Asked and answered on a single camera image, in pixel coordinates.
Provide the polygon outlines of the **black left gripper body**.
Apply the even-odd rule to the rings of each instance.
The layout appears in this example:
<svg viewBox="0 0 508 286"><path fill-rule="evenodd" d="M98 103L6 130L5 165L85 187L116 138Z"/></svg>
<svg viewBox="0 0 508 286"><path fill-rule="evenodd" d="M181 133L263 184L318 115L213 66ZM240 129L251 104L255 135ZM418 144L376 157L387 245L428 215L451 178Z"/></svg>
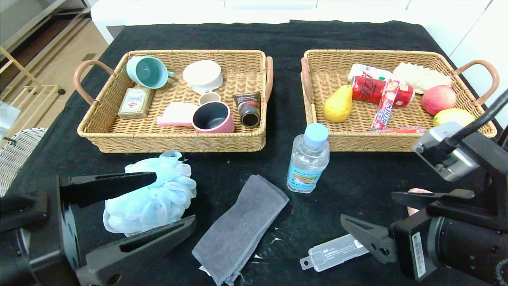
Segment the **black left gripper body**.
<svg viewBox="0 0 508 286"><path fill-rule="evenodd" d="M38 179L33 189L47 194L47 218L16 231L22 258L22 286L79 286L81 267L74 215L60 195L58 177Z"/></svg>

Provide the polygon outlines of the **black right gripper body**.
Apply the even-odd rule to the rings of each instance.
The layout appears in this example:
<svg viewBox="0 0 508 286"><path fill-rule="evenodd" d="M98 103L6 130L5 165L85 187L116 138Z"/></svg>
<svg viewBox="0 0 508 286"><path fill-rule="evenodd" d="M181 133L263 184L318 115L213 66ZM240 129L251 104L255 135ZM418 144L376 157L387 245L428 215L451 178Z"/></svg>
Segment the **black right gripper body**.
<svg viewBox="0 0 508 286"><path fill-rule="evenodd" d="M507 232L421 209L391 226L401 272L421 281L441 267L488 284L507 284Z"/></svg>

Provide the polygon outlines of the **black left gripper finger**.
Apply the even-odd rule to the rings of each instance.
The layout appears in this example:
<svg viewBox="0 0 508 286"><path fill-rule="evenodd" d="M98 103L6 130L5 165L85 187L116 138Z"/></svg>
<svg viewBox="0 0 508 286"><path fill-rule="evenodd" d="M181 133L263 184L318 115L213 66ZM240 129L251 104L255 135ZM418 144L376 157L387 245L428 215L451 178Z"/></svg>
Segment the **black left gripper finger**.
<svg viewBox="0 0 508 286"><path fill-rule="evenodd" d="M78 281L82 286L133 286L143 269L185 241L195 228L196 216L191 215L97 248L76 270Z"/></svg>
<svg viewBox="0 0 508 286"><path fill-rule="evenodd" d="M85 208L149 186L156 179L154 172L64 177L60 179L60 199L62 203Z"/></svg>

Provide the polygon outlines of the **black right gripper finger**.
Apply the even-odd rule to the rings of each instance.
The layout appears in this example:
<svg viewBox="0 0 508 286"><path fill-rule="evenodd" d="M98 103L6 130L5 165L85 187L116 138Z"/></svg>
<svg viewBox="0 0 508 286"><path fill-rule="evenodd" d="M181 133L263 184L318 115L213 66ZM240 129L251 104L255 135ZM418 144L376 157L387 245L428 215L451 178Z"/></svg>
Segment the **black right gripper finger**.
<svg viewBox="0 0 508 286"><path fill-rule="evenodd" d="M388 228L341 214L341 226L358 240L380 263L398 262L395 240Z"/></svg>
<svg viewBox="0 0 508 286"><path fill-rule="evenodd" d="M465 202L475 197L472 190L454 189L448 193L419 193L419 192L393 192L391 198L403 206L422 209L430 203L441 202Z"/></svg>

